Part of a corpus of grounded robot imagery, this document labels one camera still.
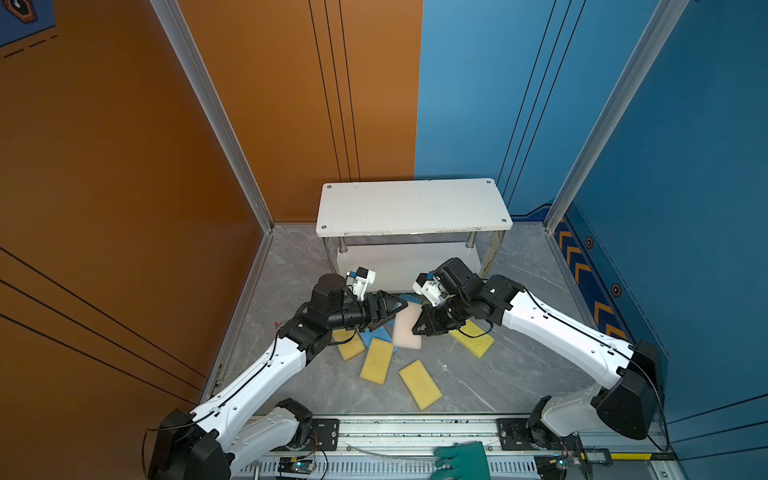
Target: gray marble floor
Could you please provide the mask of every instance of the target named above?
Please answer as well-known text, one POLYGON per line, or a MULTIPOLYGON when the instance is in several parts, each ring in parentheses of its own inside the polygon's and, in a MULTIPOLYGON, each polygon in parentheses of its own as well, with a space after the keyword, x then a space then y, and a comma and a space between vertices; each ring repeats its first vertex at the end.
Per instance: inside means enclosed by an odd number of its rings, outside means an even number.
MULTIPOLYGON (((293 316, 308 300, 320 275, 329 272, 323 242, 314 226, 276 227, 256 293, 227 366, 225 382, 239 375, 271 343, 275 323, 293 316)), ((355 243, 465 240, 465 234, 360 237, 355 243)), ((489 233, 478 235, 482 258, 489 233)), ((517 223, 507 233, 491 273, 526 285, 554 308, 581 319, 557 258, 540 224, 517 223)), ((383 386, 360 379, 365 353, 343 362, 336 347, 318 355, 283 384, 259 412, 288 397, 316 414, 418 412, 398 371, 417 359, 443 393, 426 412, 530 412, 546 395, 575 392, 592 384, 572 363, 542 344, 507 329, 477 359, 451 336, 424 338, 420 350, 398 349, 383 386)))

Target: orange chevron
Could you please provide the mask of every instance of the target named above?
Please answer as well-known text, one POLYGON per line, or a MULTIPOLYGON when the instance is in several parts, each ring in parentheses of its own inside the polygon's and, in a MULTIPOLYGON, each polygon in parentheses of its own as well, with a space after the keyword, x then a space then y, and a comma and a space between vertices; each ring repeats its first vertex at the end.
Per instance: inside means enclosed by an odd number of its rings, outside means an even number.
POLYGON ((598 319, 598 315, 600 315, 600 311, 608 312, 611 315, 614 315, 614 311, 611 310, 611 308, 608 305, 604 305, 600 302, 594 303, 594 322, 598 325, 600 325, 600 320, 598 319))
POLYGON ((573 237, 573 235, 565 230, 560 232, 560 250, 563 250, 563 237, 573 237))
POLYGON ((565 257, 565 261, 568 263, 568 266, 571 266, 571 253, 581 253, 581 250, 576 247, 568 247, 566 250, 568 255, 565 257))
POLYGON ((625 340, 627 339, 627 336, 624 334, 624 332, 622 332, 621 330, 619 330, 618 328, 616 328, 613 325, 606 324, 605 332, 608 335, 611 335, 612 333, 615 333, 616 335, 620 336, 621 338, 623 338, 625 340))
POLYGON ((578 283, 578 273, 580 270, 586 270, 588 272, 592 271, 589 265, 584 265, 583 263, 576 262, 576 271, 574 272, 574 276, 576 277, 576 283, 578 283))

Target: blue wall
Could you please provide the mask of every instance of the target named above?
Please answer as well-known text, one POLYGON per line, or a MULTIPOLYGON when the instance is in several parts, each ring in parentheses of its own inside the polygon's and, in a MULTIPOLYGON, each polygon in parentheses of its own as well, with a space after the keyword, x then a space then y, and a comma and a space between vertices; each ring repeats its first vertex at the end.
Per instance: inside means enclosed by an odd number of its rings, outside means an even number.
POLYGON ((415 178, 499 180, 513 215, 551 201, 656 4, 425 0, 415 178))
POLYGON ((768 445, 766 25, 765 2, 691 2, 576 198, 668 354, 691 478, 765 478, 765 449, 718 454, 768 445))

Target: white table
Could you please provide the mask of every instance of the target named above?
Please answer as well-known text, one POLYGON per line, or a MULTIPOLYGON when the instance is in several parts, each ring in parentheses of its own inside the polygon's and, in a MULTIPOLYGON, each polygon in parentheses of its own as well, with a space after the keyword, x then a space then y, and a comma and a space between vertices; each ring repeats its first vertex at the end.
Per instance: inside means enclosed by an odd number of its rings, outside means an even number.
POLYGON ((480 277, 488 275, 512 226, 502 196, 490 178, 407 180, 324 184, 316 232, 323 238, 336 273, 376 272, 375 290, 411 291, 419 273, 458 257, 480 277), (482 265, 475 248, 477 232, 494 231, 482 265), (345 237, 469 232, 465 242, 346 245, 345 237), (336 262, 328 239, 339 238, 336 262))

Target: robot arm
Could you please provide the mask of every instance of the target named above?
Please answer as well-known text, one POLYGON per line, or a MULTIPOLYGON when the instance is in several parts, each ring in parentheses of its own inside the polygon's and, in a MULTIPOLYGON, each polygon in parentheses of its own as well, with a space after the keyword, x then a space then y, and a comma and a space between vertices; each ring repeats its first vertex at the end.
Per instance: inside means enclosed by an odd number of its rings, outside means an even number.
POLYGON ((246 426, 290 377, 332 342, 332 331, 379 328, 408 303, 386 292, 367 293, 375 274, 364 268, 320 277, 312 298, 282 325, 272 345, 245 372, 189 414, 173 411, 157 432, 148 478, 226 480, 280 446, 301 449, 310 436, 311 412, 292 399, 246 426))
POLYGON ((631 439, 645 439, 664 382, 658 349, 647 342, 631 345, 592 329, 551 308, 524 286, 501 275, 484 281, 458 258, 414 284, 431 304, 424 305, 413 332, 440 335, 460 329, 470 317, 490 328, 505 326, 539 341, 591 376, 595 384, 559 398, 544 397, 528 427, 537 445, 549 448, 556 437, 604 425, 631 439))
MULTIPOLYGON (((374 272, 320 277, 312 298, 281 326, 267 351, 231 384, 190 414, 172 412, 158 429, 148 478, 226 480, 231 472, 280 446, 301 449, 310 436, 311 412, 292 399, 246 426, 252 414, 291 376, 332 343, 335 329, 374 330, 404 309, 386 292, 367 293, 374 272)), ((458 258, 423 273, 414 290, 430 301, 413 327, 417 335, 460 329, 469 318, 486 319, 543 343, 594 380, 580 392, 544 397, 528 420, 528 437, 548 449, 582 429, 609 426, 644 439, 662 403, 660 356, 654 346, 611 338, 552 309, 522 285, 495 275, 482 280, 458 258)))

